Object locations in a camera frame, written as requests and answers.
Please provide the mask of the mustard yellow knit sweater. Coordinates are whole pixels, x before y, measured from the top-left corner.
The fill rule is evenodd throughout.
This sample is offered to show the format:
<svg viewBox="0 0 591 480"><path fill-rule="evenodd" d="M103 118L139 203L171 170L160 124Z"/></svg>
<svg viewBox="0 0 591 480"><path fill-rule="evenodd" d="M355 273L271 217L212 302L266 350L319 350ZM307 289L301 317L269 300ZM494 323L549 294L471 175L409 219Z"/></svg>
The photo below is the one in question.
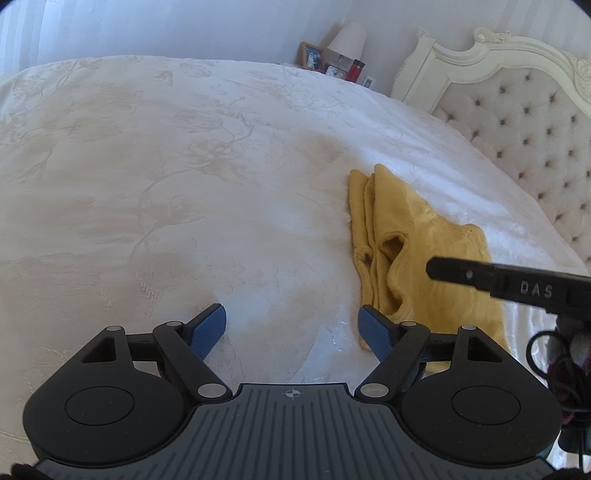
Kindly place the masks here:
<svg viewBox="0 0 591 480"><path fill-rule="evenodd" d="M472 324L501 347L507 345L500 301L475 289L433 281L426 272L435 256L491 261L478 226L439 215L384 165L370 175L351 171L349 212L363 304L393 323L415 321L435 333L454 333Z"/></svg>

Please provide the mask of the white floral bedspread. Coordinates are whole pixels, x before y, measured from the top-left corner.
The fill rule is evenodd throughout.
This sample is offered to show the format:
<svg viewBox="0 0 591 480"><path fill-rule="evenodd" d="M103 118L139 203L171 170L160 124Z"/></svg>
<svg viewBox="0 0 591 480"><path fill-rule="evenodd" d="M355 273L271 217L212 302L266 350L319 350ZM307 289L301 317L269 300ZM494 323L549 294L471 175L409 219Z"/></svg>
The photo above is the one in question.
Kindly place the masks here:
<svg viewBox="0 0 591 480"><path fill-rule="evenodd" d="M31 463L29 396L100 330L228 312L231 387L358 385L376 365L349 172L387 166L499 263L585 272L462 135L371 90L274 64L117 56L1 82L1 466Z"/></svg>

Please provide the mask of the cream tufted headboard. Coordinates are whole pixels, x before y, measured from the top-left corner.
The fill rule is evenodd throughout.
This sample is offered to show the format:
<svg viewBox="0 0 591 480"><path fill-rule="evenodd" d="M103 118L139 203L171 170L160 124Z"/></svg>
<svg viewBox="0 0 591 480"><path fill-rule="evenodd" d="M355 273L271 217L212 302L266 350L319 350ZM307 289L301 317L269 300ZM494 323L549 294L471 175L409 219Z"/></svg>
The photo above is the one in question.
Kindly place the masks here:
<svg viewBox="0 0 591 480"><path fill-rule="evenodd" d="M392 98L454 129L540 205L590 262L590 62L485 27L466 51L425 31L394 78Z"/></svg>

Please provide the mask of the white table lamp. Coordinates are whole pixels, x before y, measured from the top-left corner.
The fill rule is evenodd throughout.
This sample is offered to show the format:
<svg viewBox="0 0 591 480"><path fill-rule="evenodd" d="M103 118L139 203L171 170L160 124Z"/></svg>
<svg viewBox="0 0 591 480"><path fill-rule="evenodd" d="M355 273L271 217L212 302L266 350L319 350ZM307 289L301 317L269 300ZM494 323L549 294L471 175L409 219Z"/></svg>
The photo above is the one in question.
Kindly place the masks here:
<svg viewBox="0 0 591 480"><path fill-rule="evenodd" d="M327 47L329 65L343 68L362 59L366 39L366 27L362 24L351 21L342 25Z"/></svg>

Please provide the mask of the white wall outlet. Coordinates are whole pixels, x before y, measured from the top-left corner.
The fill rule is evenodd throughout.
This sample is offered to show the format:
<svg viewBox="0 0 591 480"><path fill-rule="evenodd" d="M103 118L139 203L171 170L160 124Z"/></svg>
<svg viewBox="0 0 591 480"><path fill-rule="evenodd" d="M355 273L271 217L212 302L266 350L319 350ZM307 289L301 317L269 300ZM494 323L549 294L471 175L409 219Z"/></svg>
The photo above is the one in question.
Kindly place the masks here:
<svg viewBox="0 0 591 480"><path fill-rule="evenodd" d="M372 88L373 84L374 84L374 79L372 77L367 77L364 81L363 81L363 87L365 88Z"/></svg>

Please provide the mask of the small silver picture frame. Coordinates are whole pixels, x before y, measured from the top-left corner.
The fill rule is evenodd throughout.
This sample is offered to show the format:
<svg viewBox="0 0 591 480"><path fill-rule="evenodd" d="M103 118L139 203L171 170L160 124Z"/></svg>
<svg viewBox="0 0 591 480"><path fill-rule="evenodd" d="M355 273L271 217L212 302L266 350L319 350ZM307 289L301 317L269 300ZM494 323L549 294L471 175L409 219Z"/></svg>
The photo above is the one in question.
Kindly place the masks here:
<svg viewBox="0 0 591 480"><path fill-rule="evenodd" d="M325 75L333 78L345 79L346 75L348 75L348 71L339 66L328 64L325 68Z"/></svg>

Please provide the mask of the wooden picture frame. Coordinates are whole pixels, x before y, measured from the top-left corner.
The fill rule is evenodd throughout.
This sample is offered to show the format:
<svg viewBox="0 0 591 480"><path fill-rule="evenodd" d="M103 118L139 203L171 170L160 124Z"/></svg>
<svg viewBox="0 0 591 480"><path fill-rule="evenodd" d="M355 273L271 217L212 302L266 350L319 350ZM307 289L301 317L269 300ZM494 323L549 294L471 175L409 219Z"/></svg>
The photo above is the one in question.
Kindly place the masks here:
<svg viewBox="0 0 591 480"><path fill-rule="evenodd" d="M308 42L301 42L298 62L308 71L324 72L324 50Z"/></svg>

